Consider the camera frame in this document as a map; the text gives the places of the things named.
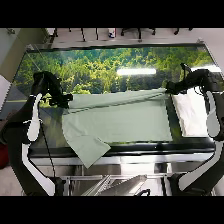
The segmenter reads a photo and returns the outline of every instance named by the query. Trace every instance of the table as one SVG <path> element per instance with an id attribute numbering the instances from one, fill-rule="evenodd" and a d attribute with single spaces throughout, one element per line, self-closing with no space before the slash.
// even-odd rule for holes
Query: table
<path id="1" fill-rule="evenodd" d="M 202 43 L 145 44 L 142 42 L 141 44 L 136 43 L 136 45 L 113 43 L 112 46 L 107 46 L 107 44 L 94 46 L 93 44 L 92 47 L 40 48 L 28 51 L 15 75 L 13 85 L 0 113 L 0 119 L 4 119 L 13 109 L 19 110 L 25 103 L 33 83 L 32 75 L 38 71 L 38 68 L 51 71 L 61 77 L 65 92 L 102 94 L 159 88 L 164 86 L 167 80 L 179 81 L 183 77 L 179 66 L 181 62 L 187 63 L 191 67 L 215 64 L 206 46 Z M 156 75 L 120 77 L 116 73 L 119 68 L 133 66 L 153 67 L 156 69 Z M 221 74 L 216 75 L 222 82 Z M 171 98 L 166 101 L 166 106 L 173 137 L 172 142 L 112 144 L 111 150 L 104 156 L 104 161 L 111 158 L 111 161 L 113 160 L 113 163 L 116 164 L 117 156 L 132 156 L 132 161 L 133 159 L 138 160 L 139 155 L 158 157 L 159 155 L 207 153 L 211 156 L 214 144 L 210 138 L 182 137 Z M 50 108 L 47 103 L 41 104 L 40 117 L 44 122 L 45 135 L 52 157 L 75 158 L 76 154 L 69 147 L 62 133 L 62 114 L 63 109 L 61 108 Z M 31 149 L 30 156 L 32 158 L 48 157 L 42 133 L 32 144 Z"/>

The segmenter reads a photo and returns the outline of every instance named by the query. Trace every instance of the tabletop with forest picture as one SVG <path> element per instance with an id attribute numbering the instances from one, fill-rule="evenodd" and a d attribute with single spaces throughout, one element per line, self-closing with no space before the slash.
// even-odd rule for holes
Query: tabletop with forest picture
<path id="1" fill-rule="evenodd" d="M 125 91 L 151 90 L 165 87 L 167 81 L 183 79 L 180 63 L 191 68 L 215 65 L 203 44 L 109 46 L 103 48 L 55 49 L 29 51 L 24 54 L 13 85 L 0 114 L 4 118 L 24 104 L 30 94 L 33 73 L 49 71 L 61 78 L 65 93 L 106 94 Z M 154 68 L 153 75 L 118 75 L 118 69 Z M 220 73 L 215 73 L 222 82 Z M 166 102 L 172 144 L 211 145 L 208 138 L 184 138 L 171 98 Z M 44 122 L 49 147 L 69 147 L 61 128 L 63 109 L 40 103 L 40 117 Z M 40 134 L 33 147 L 45 147 Z"/>

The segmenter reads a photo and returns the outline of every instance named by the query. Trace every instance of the white floor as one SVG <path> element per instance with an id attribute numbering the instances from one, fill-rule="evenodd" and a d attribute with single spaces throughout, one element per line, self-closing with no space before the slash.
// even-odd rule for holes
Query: white floor
<path id="1" fill-rule="evenodd" d="M 173 34 L 175 29 L 172 28 L 158 28 L 156 35 L 152 36 L 152 31 L 149 29 L 142 29 L 142 39 L 154 39 L 154 38 L 202 38 L 208 45 L 211 53 L 213 54 L 216 62 L 222 71 L 224 71 L 224 28 L 194 28 L 192 31 L 188 29 L 180 29 L 177 36 Z M 122 37 L 120 35 L 121 29 L 117 28 L 117 36 L 115 39 L 137 39 L 138 32 L 127 32 Z M 84 28 L 84 34 L 86 41 L 96 40 L 96 34 L 94 28 Z M 109 40 L 108 29 L 98 29 L 99 40 Z M 82 34 L 80 28 L 72 28 L 72 32 L 68 31 L 68 28 L 59 28 L 58 37 L 55 38 L 55 42 L 75 42 L 82 41 Z M 52 173 L 52 168 L 43 167 L 42 171 L 47 175 Z M 65 169 L 61 167 L 60 173 L 57 175 L 66 175 L 68 167 Z M 11 167 L 6 167 L 0 170 L 0 195 L 20 195 L 21 186 L 17 181 Z"/>

